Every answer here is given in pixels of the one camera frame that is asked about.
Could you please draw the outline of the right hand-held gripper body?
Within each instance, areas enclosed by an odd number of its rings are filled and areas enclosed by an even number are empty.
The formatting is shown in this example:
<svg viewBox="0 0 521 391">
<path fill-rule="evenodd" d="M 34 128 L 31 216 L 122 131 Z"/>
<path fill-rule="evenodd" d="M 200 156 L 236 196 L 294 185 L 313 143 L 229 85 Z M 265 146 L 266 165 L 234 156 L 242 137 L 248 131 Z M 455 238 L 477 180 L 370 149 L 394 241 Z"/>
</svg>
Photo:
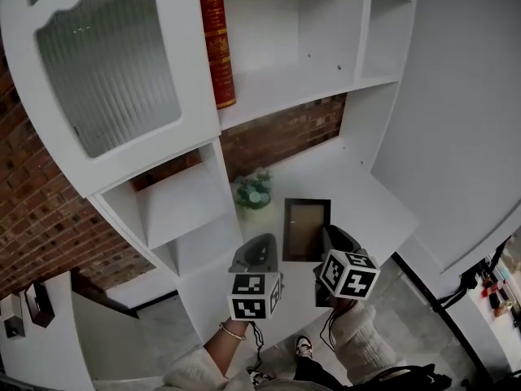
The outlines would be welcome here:
<svg viewBox="0 0 521 391">
<path fill-rule="evenodd" d="M 331 297 L 366 301 L 379 277 L 380 268 L 364 249 L 355 253 L 331 249 L 313 273 L 315 305 L 331 306 Z"/>
</svg>

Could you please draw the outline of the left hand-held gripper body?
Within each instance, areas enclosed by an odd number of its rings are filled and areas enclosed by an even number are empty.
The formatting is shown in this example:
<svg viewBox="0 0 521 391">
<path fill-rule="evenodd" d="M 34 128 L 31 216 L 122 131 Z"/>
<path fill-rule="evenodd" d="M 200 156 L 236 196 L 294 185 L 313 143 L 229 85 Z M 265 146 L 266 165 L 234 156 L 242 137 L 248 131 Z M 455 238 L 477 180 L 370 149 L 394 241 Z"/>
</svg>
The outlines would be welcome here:
<svg viewBox="0 0 521 391">
<path fill-rule="evenodd" d="M 233 320 L 271 319 L 282 295 L 281 272 L 229 273 L 228 305 Z"/>
</svg>

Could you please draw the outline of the dark picture frame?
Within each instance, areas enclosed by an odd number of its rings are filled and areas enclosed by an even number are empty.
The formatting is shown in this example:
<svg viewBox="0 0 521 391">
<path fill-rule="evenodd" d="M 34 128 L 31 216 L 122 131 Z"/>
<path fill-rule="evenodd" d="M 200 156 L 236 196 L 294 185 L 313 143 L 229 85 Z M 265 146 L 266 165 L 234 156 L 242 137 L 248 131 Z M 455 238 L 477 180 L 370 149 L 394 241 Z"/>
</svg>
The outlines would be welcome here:
<svg viewBox="0 0 521 391">
<path fill-rule="evenodd" d="M 322 229 L 330 223 L 330 200 L 286 198 L 282 260 L 320 262 L 324 252 Z"/>
</svg>

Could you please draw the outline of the person's right forearm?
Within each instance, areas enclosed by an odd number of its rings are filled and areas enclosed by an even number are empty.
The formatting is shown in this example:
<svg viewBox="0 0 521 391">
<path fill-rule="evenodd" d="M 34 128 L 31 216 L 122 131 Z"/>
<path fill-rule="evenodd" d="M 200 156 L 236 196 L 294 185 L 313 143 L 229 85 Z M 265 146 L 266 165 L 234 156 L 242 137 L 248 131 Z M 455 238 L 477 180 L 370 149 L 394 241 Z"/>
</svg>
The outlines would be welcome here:
<svg viewBox="0 0 521 391">
<path fill-rule="evenodd" d="M 405 360 L 382 338 L 374 326 L 375 308 L 361 302 L 332 312 L 331 335 L 335 356 L 353 385 L 405 365 Z"/>
</svg>

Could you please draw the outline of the person's left forearm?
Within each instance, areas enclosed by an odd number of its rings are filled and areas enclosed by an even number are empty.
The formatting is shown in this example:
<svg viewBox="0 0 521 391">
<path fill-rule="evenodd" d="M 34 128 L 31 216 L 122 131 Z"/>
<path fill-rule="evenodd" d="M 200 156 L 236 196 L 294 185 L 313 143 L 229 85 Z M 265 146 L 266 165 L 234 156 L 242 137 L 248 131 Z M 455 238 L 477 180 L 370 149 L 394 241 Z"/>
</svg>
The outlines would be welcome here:
<svg viewBox="0 0 521 391">
<path fill-rule="evenodd" d="M 226 374 L 248 325 L 226 320 L 205 345 L 172 364 L 156 391 L 222 391 L 229 384 Z"/>
</svg>

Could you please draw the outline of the small green potted plant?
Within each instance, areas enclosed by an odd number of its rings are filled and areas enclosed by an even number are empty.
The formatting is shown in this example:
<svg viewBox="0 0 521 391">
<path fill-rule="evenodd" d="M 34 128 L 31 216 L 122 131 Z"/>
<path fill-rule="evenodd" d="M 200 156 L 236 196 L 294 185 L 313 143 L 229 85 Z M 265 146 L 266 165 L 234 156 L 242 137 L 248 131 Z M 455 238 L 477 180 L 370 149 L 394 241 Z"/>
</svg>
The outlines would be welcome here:
<svg viewBox="0 0 521 391">
<path fill-rule="evenodd" d="M 237 177 L 232 184 L 234 202 L 245 222 L 262 222 L 273 211 L 273 176 L 257 169 L 249 177 Z"/>
</svg>

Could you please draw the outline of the person's right shoe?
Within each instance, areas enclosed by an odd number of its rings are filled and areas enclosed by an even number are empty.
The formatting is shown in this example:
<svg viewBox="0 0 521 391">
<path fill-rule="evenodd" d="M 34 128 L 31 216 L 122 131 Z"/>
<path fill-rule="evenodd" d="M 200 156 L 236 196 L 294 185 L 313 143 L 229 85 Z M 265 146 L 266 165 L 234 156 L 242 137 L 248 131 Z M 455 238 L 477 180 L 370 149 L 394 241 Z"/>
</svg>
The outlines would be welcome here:
<svg viewBox="0 0 521 391">
<path fill-rule="evenodd" d="M 295 348 L 297 358 L 313 359 L 313 344 L 307 336 L 297 336 Z"/>
</svg>

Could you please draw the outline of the person's shoe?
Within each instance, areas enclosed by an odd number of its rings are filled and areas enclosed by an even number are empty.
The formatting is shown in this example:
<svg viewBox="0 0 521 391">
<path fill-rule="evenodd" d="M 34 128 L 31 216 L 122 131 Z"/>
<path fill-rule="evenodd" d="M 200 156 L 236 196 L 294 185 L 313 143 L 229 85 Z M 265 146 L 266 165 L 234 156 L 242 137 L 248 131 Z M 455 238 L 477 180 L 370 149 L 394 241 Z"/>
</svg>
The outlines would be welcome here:
<svg viewBox="0 0 521 391">
<path fill-rule="evenodd" d="M 249 367 L 247 369 L 247 373 L 250 377 L 252 385 L 255 388 L 262 386 L 263 384 L 267 384 L 270 381 L 274 380 L 274 377 L 266 375 L 265 373 L 254 369 L 253 367 Z"/>
<path fill-rule="evenodd" d="M 297 358 L 313 359 L 313 344 L 307 336 L 297 336 L 295 348 Z"/>
</svg>

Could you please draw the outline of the person's left shoe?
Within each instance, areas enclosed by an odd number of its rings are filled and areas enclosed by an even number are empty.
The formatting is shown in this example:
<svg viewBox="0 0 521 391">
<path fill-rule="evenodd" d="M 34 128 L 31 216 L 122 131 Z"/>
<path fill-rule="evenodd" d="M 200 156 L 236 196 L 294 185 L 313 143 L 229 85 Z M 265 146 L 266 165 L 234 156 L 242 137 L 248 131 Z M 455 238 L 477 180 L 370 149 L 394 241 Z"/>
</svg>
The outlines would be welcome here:
<svg viewBox="0 0 521 391">
<path fill-rule="evenodd" d="M 254 369 L 253 367 L 249 367 L 247 369 L 247 373 L 250 377 L 252 385 L 255 388 L 262 386 L 263 384 L 267 384 L 270 381 L 274 380 L 274 377 L 266 375 L 265 373 Z"/>
</svg>

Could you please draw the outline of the person's right leg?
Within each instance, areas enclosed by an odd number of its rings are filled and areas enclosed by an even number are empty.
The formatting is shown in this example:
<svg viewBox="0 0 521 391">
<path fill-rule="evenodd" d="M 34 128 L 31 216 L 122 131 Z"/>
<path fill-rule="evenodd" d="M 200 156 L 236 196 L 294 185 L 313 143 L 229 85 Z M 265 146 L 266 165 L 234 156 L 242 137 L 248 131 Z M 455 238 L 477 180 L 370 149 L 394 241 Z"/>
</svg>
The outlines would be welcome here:
<svg viewBox="0 0 521 391">
<path fill-rule="evenodd" d="M 319 362 L 309 357 L 300 356 L 297 358 L 294 380 L 321 385 L 330 391 L 348 390 L 348 386 L 341 384 L 332 374 L 323 369 Z"/>
</svg>

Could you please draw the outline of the black hanging bag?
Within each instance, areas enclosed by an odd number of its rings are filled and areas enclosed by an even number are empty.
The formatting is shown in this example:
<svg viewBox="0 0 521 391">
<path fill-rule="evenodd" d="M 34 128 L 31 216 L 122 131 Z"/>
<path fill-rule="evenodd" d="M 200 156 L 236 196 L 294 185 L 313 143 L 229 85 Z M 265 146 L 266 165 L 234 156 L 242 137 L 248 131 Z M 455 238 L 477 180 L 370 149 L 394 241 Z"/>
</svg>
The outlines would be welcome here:
<svg viewBox="0 0 521 391">
<path fill-rule="evenodd" d="M 458 288 L 448 296 L 437 299 L 433 305 L 433 310 L 436 313 L 446 311 L 449 307 L 459 302 L 466 295 L 468 290 L 475 289 L 478 285 L 476 278 L 479 276 L 481 268 L 482 264 L 478 262 L 469 270 L 462 273 L 459 278 L 460 284 Z"/>
</svg>

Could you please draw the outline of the black framed window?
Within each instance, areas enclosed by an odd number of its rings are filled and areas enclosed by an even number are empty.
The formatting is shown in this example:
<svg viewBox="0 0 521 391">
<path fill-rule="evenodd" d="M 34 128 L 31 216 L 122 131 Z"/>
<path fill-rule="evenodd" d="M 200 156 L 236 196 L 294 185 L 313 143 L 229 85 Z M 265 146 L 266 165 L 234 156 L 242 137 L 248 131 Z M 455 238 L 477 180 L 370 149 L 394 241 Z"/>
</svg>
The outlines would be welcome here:
<svg viewBox="0 0 521 391">
<path fill-rule="evenodd" d="M 478 285 L 469 291 L 477 292 L 479 301 L 482 301 L 492 313 L 502 301 L 512 301 L 510 312 L 500 318 L 495 318 L 493 313 L 493 320 L 510 320 L 513 328 L 521 334 L 521 226 L 500 244 L 492 255 L 486 256 L 479 262 L 482 268 L 476 278 Z M 499 280 L 505 281 L 502 290 L 489 297 L 481 296 L 487 284 Z"/>
</svg>

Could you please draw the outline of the red hardcover book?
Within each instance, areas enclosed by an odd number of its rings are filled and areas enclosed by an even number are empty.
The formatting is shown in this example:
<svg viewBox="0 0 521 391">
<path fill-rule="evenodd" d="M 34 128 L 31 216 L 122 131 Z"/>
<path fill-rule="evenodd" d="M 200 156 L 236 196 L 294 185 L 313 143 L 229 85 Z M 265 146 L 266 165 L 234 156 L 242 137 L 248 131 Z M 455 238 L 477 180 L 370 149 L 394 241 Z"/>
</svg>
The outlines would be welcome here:
<svg viewBox="0 0 521 391">
<path fill-rule="evenodd" d="M 236 103 L 224 0 L 200 0 L 209 70 L 217 109 Z"/>
</svg>

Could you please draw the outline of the ribbed glass cabinet door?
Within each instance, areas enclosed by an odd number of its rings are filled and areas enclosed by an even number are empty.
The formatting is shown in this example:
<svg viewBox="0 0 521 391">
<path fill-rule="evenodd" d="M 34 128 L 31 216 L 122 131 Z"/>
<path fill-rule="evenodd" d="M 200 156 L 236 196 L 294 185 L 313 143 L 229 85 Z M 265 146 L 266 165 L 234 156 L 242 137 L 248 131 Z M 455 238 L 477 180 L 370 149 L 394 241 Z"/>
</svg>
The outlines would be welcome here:
<svg viewBox="0 0 521 391">
<path fill-rule="evenodd" d="M 11 76 L 84 197 L 220 133 L 199 0 L 0 0 Z"/>
</svg>

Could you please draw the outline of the white open box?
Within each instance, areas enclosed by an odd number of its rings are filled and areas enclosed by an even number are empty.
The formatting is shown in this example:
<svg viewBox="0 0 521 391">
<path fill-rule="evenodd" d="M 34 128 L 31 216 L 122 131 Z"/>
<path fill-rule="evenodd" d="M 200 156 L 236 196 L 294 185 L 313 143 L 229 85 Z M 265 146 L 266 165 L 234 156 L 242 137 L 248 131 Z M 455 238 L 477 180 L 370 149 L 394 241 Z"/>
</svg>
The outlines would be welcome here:
<svg viewBox="0 0 521 391">
<path fill-rule="evenodd" d="M 0 301 L 0 322 L 8 339 L 25 337 L 20 296 L 10 294 Z"/>
</svg>

